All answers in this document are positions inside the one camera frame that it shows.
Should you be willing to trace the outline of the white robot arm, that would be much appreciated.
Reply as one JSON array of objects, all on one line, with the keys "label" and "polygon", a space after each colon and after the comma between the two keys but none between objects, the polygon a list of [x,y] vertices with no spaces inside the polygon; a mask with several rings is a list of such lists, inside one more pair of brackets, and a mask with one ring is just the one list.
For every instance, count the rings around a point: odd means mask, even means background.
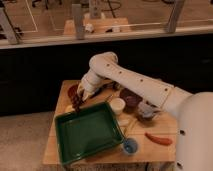
[{"label": "white robot arm", "polygon": [[213,92],[192,94],[122,68],[114,52],[94,55],[89,67],[77,89],[83,100],[93,95],[105,78],[119,83],[177,119],[175,171],[213,171]]}]

